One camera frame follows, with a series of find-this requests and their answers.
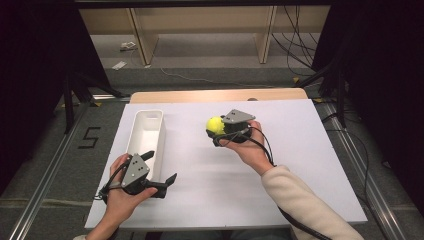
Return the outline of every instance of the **white tray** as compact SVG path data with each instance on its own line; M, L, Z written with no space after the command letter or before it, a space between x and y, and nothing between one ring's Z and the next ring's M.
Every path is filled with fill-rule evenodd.
M159 181L162 168L163 148L165 145L165 122L161 110L141 110L135 114L127 153L143 155L155 151L146 161L150 172L147 179Z

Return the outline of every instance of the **white table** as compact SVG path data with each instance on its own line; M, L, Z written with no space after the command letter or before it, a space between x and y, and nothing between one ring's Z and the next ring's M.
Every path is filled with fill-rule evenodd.
M367 221L310 100L128 104L99 189L109 178L110 164L126 150L135 112L152 109L164 112L166 126L161 179L174 173L178 177L165 199L143 202L122 229L288 226L259 176L231 150L214 147L206 135L206 121L232 109L253 114L261 122L276 164L288 166L349 223ZM93 202L86 228L95 227L105 207L102 201Z

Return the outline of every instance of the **yellow ball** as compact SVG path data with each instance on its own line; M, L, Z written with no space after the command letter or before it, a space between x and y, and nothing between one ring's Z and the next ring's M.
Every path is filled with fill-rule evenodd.
M224 132L224 123L222 122L221 117L212 117L206 123L206 129L214 132L217 135L225 134Z

